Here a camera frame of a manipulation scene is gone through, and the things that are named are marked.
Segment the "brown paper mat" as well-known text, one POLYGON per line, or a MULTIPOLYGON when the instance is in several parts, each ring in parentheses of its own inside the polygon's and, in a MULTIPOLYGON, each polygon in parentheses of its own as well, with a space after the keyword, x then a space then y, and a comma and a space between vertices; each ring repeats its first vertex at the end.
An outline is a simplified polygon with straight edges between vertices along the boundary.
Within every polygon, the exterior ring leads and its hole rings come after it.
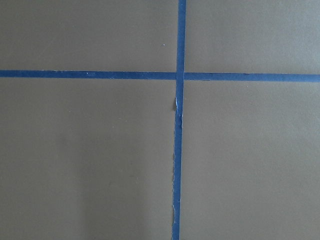
POLYGON ((3 0, 3 240, 317 240, 317 0, 3 0))

